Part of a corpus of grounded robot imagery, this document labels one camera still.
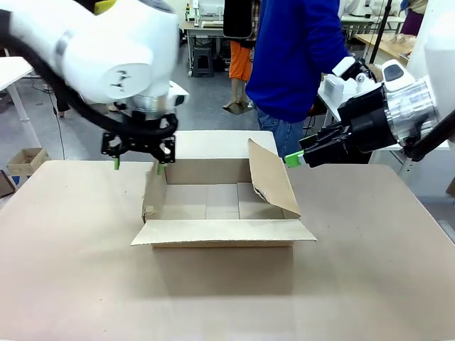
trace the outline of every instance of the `box flap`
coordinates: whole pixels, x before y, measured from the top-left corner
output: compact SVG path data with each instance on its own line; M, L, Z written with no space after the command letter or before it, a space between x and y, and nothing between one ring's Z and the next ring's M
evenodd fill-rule
M144 200L142 201L142 220L160 219L164 195L166 194L166 175L159 171L159 162L154 164L146 174Z
M300 216L283 161L252 139L248 140L250 171L256 193L274 206Z
M316 241L299 220L154 220L147 221L132 246L189 242Z

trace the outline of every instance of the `person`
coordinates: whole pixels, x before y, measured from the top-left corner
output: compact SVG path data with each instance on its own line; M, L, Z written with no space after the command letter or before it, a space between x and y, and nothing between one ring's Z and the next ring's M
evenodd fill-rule
M402 34L417 36L424 20L428 0L403 0L401 9L407 11L406 20L401 29Z
M274 134L282 158L300 150L321 73L331 73L348 56L339 4L340 0L262 0L247 94L260 129Z
M231 79L231 98L223 106L228 109L233 104L242 104L247 101L245 86L251 76L251 49L254 48L259 26L260 0L252 0L252 34L246 39L230 41L230 67L229 78Z

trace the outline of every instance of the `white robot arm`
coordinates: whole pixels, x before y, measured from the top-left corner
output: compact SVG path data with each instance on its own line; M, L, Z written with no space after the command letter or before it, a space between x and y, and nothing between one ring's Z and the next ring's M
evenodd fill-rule
M382 66L383 84L374 84L365 81L364 63L345 58L334 73L355 79L362 91L338 108L341 122L301 140L303 151L287 157L287 163L297 166L302 158L313 167L355 163L363 158L359 153L396 143L417 162L444 141L454 142L454 17L446 13L433 27L425 45L428 76L420 80L390 60Z
M170 82L178 37L178 17L162 0L118 0L100 16L73 0L0 0L0 43L106 129L102 152L115 158L135 150L173 162L174 110L188 100ZM121 102L130 113L119 122L84 102Z

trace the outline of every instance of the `black cable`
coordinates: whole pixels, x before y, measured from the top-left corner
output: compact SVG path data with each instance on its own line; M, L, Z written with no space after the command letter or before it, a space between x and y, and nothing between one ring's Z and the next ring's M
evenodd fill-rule
M379 27L378 37L376 38L375 47L371 53L370 64L375 62L376 55L378 54L379 45L381 44L382 35L385 31L385 26L387 25L387 19L389 18L390 10L392 9L392 0L387 0L387 5L385 5L384 16L382 17L381 26Z
M53 90L43 90L43 89L38 89L37 87L35 87L35 78L31 78L31 87L35 90L38 90L38 91L41 91L45 94L53 94L54 91Z
M405 146L405 155L414 162L421 161L430 151L436 149L455 134L455 110L444 117L423 139L413 146Z
M375 81L375 83L378 82L378 79L376 78L375 73L374 73L372 70L370 70L370 76L371 76L372 79Z
M378 16L378 21L376 21L376 26L379 25L379 21L381 19L381 12L382 12L382 8L384 7L384 3L385 3L385 0L382 0L382 5L381 5L381 9L379 10L379 16ZM368 45L368 48L367 48L367 53L365 54L365 58L366 56L368 55L368 52L370 52L370 47L371 45L373 44L373 38L375 37L374 34L371 35L371 40L370 40L370 44Z
M54 107L54 102L53 102L52 97L50 96L49 92L48 92L48 95L49 95L50 103L52 104L52 110L54 111L55 119L57 120L57 123L58 123L58 132L60 133L60 143L62 144L63 160L66 160L65 147L63 145L63 139L62 139L62 128L60 127L60 120L58 119L57 109L55 109L55 107Z
M314 118L314 123L313 123L313 125L311 125L311 119L313 119L313 118ZM306 138L308 136L308 130L313 128L314 124L316 124L316 116L310 117L310 121L308 122L308 126L304 127L304 129L305 129L305 137L304 138Z
M365 15L359 16L357 14L349 14L349 16L353 16L354 18L367 18Z
M178 120L175 114L166 115L168 121L167 127L151 130L147 128L147 126L131 126L129 124L124 124L92 109L80 98L79 93L68 87L65 84L65 81L60 78L60 76L58 76L30 46L9 34L10 14L11 13L8 11L0 10L0 41L2 45L13 50L27 60L35 71L41 75L55 91L59 91L62 94L62 98L66 99L68 104L79 112L82 117L113 134L127 136L141 141L166 139L173 136L176 132Z

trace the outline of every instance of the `beige table surface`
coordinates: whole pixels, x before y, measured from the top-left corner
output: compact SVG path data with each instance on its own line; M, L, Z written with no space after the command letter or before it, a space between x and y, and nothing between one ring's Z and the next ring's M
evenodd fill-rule
M289 170L318 242L130 247L149 163L49 161L0 210L0 339L447 340L455 248L385 166Z
M367 45L371 45L372 47L376 43L376 39L378 38L377 34L356 34L354 38L357 38L358 40L362 41L363 43ZM394 58L396 60L400 60L400 53L408 53L410 52L414 45L412 43L405 43L405 44L399 44L399 43L391 43L389 41L384 41L385 37L382 38L382 41L379 45L379 49L388 54L391 58Z

